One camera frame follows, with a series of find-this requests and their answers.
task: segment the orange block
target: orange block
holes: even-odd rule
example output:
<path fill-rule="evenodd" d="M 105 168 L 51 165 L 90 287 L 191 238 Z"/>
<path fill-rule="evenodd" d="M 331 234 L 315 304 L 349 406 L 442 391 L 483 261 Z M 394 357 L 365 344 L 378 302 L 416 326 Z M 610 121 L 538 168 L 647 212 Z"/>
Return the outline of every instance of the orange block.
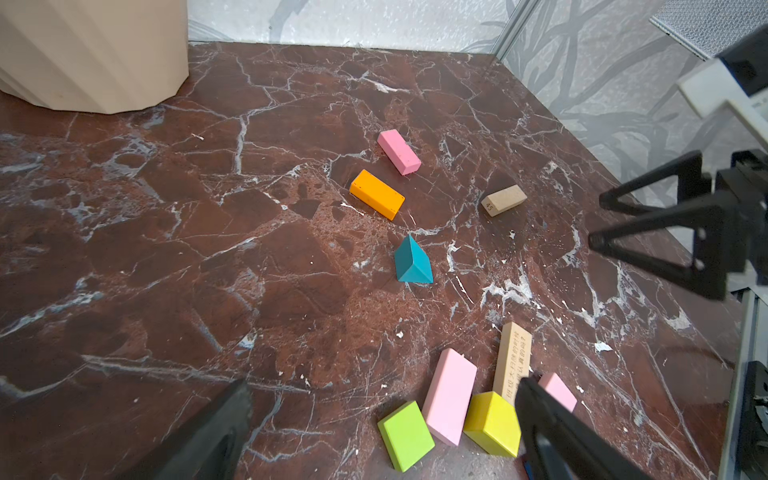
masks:
<path fill-rule="evenodd" d="M 395 219 L 402 202 L 406 201 L 404 196 L 395 192 L 367 170 L 360 172 L 349 187 L 349 192 L 390 220 Z"/>

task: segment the patterned wall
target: patterned wall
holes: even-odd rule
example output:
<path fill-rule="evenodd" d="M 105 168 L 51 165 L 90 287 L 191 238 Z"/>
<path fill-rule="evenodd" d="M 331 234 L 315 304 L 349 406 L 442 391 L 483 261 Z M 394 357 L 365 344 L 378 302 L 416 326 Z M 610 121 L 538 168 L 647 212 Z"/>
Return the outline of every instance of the patterned wall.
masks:
<path fill-rule="evenodd" d="M 699 119 L 675 81 L 701 60 L 648 21 L 664 0 L 541 0 L 504 63 L 620 180 L 702 150 L 709 170 L 757 147 L 723 112 Z M 670 205 L 674 180 L 637 197 Z M 684 244 L 690 238 L 678 237 Z"/>
<path fill-rule="evenodd" d="M 514 0 L 188 0 L 190 40 L 488 52 Z"/>

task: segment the brown marble surface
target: brown marble surface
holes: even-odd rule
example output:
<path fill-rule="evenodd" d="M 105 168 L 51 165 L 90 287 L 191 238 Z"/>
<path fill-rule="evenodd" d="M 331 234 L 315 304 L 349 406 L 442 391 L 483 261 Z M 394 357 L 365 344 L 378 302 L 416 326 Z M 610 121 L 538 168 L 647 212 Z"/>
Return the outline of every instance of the brown marble surface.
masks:
<path fill-rule="evenodd" d="M 5 476 L 112 476 L 244 376 L 238 478 L 524 478 L 466 437 L 400 475 L 376 428 L 423 402 L 445 347 L 489 390 L 514 320 L 533 370 L 641 468 L 713 477 L 740 306 L 588 251 L 618 220 L 597 205 L 615 180 L 502 66 L 217 43 L 190 63 L 146 111 L 0 97 Z M 417 173 L 376 144 L 390 128 Z M 405 195 L 393 222 L 349 194 L 363 168 Z M 512 184 L 528 200 L 488 217 L 479 201 Z M 396 280 L 407 233 L 434 284 Z M 682 255 L 666 234 L 636 246 Z"/>

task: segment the wooden block with chinese text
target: wooden block with chinese text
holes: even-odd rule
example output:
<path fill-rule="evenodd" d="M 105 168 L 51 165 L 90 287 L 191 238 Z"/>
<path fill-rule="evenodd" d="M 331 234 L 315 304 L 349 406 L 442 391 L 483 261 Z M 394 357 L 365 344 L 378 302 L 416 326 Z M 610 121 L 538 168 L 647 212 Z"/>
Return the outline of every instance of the wooden block with chinese text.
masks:
<path fill-rule="evenodd" d="M 517 323 L 510 322 L 502 327 L 502 342 L 498 348 L 493 391 L 512 405 L 515 404 L 520 379 L 528 376 L 532 342 L 531 334 Z"/>
<path fill-rule="evenodd" d="M 517 185 L 513 185 L 504 190 L 499 190 L 495 194 L 490 194 L 486 198 L 482 199 L 482 206 L 488 215 L 495 217 L 501 212 L 505 212 L 510 208 L 517 207 L 528 198 L 523 193 L 523 190 Z"/>

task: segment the blue triangular block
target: blue triangular block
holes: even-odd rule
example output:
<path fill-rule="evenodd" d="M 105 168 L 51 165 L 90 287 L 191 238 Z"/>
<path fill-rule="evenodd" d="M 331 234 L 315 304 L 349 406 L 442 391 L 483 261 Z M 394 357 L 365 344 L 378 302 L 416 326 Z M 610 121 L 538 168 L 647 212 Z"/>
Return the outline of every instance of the blue triangular block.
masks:
<path fill-rule="evenodd" d="M 432 283 L 432 265 L 422 248 L 408 235 L 395 251 L 397 280 L 401 282 Z"/>

